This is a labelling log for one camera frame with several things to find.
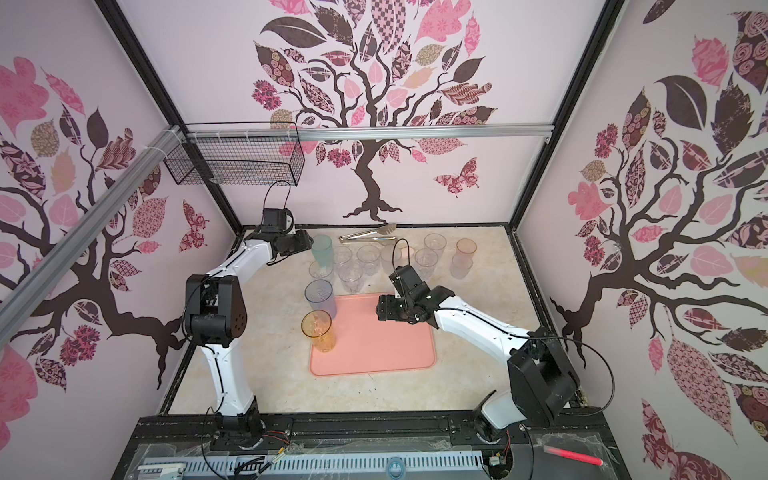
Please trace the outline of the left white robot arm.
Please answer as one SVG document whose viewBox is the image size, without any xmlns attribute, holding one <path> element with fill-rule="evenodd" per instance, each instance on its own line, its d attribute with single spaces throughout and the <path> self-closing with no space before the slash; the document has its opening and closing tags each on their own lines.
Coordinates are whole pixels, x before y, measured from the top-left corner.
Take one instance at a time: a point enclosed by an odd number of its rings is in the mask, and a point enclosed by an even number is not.
<svg viewBox="0 0 768 480">
<path fill-rule="evenodd" d="M 186 281 L 184 332 L 208 362 L 216 391 L 214 421 L 223 435 L 259 438 L 264 431 L 243 366 L 240 338 L 248 315 L 242 284 L 312 244 L 306 231 L 295 228 L 289 209 L 266 208 L 261 224 L 219 266 Z"/>
</svg>

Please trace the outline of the clear faceted glass front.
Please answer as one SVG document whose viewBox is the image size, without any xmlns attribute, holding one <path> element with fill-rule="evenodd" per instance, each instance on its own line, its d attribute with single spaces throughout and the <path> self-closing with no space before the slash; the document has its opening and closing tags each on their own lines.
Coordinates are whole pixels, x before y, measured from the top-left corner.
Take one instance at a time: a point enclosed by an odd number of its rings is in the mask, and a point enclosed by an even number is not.
<svg viewBox="0 0 768 480">
<path fill-rule="evenodd" d="M 434 275 L 439 259 L 438 253 L 430 248 L 422 248 L 415 253 L 414 268 L 422 280 L 427 281 Z"/>
</svg>

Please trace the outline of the blue tall cup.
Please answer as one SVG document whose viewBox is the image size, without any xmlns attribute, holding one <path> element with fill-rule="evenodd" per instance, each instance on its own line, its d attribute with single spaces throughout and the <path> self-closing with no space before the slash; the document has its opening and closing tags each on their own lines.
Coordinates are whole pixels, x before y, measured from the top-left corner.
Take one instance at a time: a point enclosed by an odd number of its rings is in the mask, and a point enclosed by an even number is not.
<svg viewBox="0 0 768 480">
<path fill-rule="evenodd" d="M 325 311 L 331 319 L 337 315 L 333 285 L 325 279 L 311 281 L 304 290 L 304 296 L 313 310 Z"/>
</svg>

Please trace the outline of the yellow amber glass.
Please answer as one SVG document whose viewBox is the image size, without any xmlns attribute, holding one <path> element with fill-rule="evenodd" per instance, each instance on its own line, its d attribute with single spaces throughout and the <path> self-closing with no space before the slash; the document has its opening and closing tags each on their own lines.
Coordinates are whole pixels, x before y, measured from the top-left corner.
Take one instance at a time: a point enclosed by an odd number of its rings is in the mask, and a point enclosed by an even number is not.
<svg viewBox="0 0 768 480">
<path fill-rule="evenodd" d="M 312 346 L 321 353 L 327 353 L 336 345 L 335 332 L 330 314 L 324 310 L 313 310 L 301 321 L 301 331 Z"/>
</svg>

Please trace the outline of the green tall cup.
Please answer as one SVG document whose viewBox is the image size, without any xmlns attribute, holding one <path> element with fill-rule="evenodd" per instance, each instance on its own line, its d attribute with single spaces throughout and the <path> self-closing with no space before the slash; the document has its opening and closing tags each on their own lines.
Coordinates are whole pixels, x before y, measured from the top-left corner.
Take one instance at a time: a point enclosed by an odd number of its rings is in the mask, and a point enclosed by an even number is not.
<svg viewBox="0 0 768 480">
<path fill-rule="evenodd" d="M 334 263 L 334 251 L 332 239 L 325 234 L 318 234 L 312 237 L 311 247 L 312 255 L 317 264 L 322 267 L 332 267 Z"/>
</svg>

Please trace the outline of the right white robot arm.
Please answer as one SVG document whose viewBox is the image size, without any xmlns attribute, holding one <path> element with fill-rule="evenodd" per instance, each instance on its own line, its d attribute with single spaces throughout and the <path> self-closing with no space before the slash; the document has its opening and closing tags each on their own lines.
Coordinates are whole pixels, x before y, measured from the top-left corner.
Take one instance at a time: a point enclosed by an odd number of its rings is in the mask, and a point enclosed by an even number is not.
<svg viewBox="0 0 768 480">
<path fill-rule="evenodd" d="M 410 265 L 397 267 L 389 280 L 395 292 L 379 297 L 380 321 L 426 323 L 462 338 L 506 367 L 509 387 L 488 394 L 473 411 L 480 435 L 490 438 L 522 422 L 546 428 L 565 410 L 579 379 L 557 336 L 544 328 L 531 331 L 510 325 L 444 286 L 430 287 Z"/>
</svg>

